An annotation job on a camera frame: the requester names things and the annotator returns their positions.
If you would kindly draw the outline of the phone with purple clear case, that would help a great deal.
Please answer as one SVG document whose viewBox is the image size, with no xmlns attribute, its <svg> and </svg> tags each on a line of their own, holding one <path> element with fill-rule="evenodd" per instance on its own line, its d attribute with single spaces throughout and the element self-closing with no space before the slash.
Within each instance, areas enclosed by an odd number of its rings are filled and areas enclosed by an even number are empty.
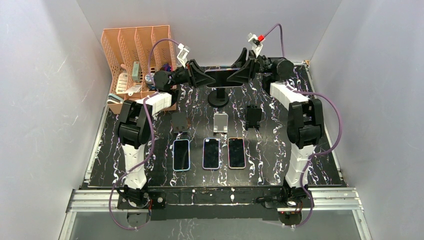
<svg viewBox="0 0 424 240">
<path fill-rule="evenodd" d="M 211 78 L 215 79 L 214 83 L 209 83 L 206 86 L 208 88 L 232 88 L 232 87 L 241 87 L 243 82 L 229 81 L 233 73 L 238 71 L 239 68 L 217 68 L 217 69 L 207 69 L 204 73 Z"/>
</svg>

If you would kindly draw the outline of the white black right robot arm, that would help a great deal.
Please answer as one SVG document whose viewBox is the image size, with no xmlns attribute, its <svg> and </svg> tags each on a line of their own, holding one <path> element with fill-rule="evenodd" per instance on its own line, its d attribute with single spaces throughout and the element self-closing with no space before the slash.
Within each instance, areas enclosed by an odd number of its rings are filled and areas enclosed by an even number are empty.
<svg viewBox="0 0 424 240">
<path fill-rule="evenodd" d="M 236 83 L 248 83 L 256 74 L 262 74 L 262 89 L 288 111 L 286 133 L 291 143 L 288 172 L 280 193 L 259 197 L 256 202 L 295 207 L 303 199 L 311 198 L 307 174 L 315 147 L 325 133 L 323 104 L 290 86 L 288 81 L 294 74 L 295 65 L 285 57 L 257 55 L 244 47 L 232 67 L 236 72 L 228 80 Z"/>
</svg>

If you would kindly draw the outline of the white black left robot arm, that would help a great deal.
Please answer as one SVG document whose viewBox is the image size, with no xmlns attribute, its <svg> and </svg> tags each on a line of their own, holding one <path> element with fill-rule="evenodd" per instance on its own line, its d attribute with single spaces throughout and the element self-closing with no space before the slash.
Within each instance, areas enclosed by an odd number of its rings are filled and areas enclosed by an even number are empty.
<svg viewBox="0 0 424 240">
<path fill-rule="evenodd" d="M 155 148 L 153 116 L 177 102 L 179 92 L 174 86 L 188 84 L 199 88 L 216 82 L 195 60 L 174 71 L 157 71 L 152 80 L 156 91 L 140 100 L 125 100 L 116 127 L 124 152 L 125 173 L 113 184 L 112 191 L 130 198 L 137 208 L 144 208 L 150 200 L 144 187 L 147 183 L 145 163 Z"/>
</svg>

